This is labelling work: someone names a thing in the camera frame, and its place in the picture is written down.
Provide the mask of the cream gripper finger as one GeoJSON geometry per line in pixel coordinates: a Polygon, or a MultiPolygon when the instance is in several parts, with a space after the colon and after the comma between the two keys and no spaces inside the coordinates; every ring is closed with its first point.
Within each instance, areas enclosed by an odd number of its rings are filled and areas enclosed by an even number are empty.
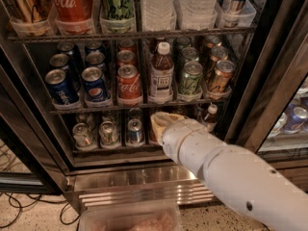
{"type": "Polygon", "coordinates": [[[152,130],[159,145],[163,144],[162,136],[166,128],[170,124],[182,119],[186,119],[186,117],[183,115],[170,114],[166,112],[157,112],[150,116],[152,130]]]}

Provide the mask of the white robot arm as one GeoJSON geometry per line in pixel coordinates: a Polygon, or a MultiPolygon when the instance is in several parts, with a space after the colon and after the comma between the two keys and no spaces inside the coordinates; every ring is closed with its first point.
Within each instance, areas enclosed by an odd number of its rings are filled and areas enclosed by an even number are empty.
{"type": "Polygon", "coordinates": [[[157,142],[224,205],[275,231],[308,231],[308,195],[251,151],[221,141],[198,121],[158,112],[157,142]]]}

